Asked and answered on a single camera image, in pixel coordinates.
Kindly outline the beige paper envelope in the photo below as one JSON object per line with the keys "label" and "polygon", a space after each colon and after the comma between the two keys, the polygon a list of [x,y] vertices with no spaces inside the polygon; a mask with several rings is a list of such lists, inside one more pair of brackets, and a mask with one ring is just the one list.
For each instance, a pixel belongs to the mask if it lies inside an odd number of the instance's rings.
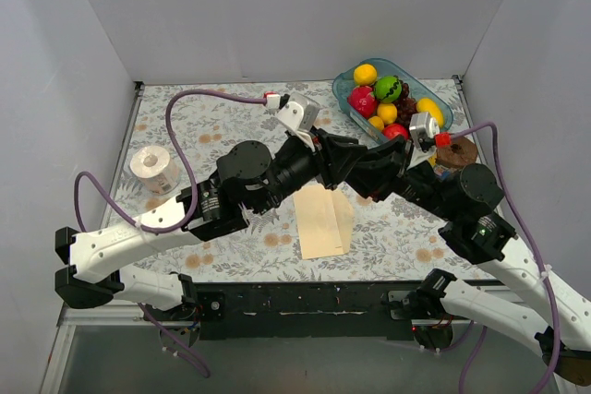
{"label": "beige paper envelope", "polygon": [[355,212],[340,190],[307,185],[293,198],[303,259],[336,257],[350,251]]}

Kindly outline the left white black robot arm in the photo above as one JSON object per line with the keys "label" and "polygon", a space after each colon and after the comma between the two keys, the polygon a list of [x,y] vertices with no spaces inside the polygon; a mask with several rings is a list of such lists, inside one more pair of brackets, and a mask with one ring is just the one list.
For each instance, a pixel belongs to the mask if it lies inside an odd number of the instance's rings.
{"label": "left white black robot arm", "polygon": [[314,131],[310,145],[290,136],[276,153],[259,141],[243,141],[217,160],[208,179],[192,182],[156,209],[94,232],[57,230],[55,251],[65,265],[54,275],[54,289],[73,309],[123,299],[188,319],[197,307],[192,280],[150,273],[135,262],[243,231],[249,214],[278,208],[312,180],[334,189],[367,151],[354,138],[323,130]]}

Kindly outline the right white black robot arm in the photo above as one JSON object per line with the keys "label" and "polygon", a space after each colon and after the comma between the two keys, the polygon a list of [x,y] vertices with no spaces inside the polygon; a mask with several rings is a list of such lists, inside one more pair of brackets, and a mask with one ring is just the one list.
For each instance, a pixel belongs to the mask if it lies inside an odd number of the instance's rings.
{"label": "right white black robot arm", "polygon": [[409,143],[392,140],[368,150],[345,181],[361,196],[391,194],[446,223],[439,234],[459,257],[502,282],[522,300],[512,304],[433,269],[401,305],[425,316],[444,313],[475,320],[520,341],[550,371],[582,387],[590,384],[590,301],[534,254],[495,210],[504,197],[485,165],[465,166],[445,179],[426,161],[416,162]]}

